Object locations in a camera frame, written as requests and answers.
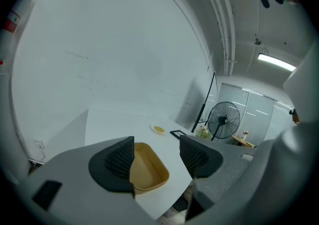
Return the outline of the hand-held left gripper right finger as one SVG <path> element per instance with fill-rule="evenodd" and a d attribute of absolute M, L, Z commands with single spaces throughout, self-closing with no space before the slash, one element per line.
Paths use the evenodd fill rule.
<path fill-rule="evenodd" d="M 301 123 L 251 149 L 182 136 L 193 179 L 189 225 L 292 225 L 314 196 L 316 124 Z"/>

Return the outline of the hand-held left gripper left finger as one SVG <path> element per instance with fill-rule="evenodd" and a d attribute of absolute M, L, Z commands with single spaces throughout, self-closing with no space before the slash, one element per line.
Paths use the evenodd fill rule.
<path fill-rule="evenodd" d="M 134 138 L 65 151 L 36 169 L 17 193 L 46 225 L 153 225 L 129 180 Z"/>

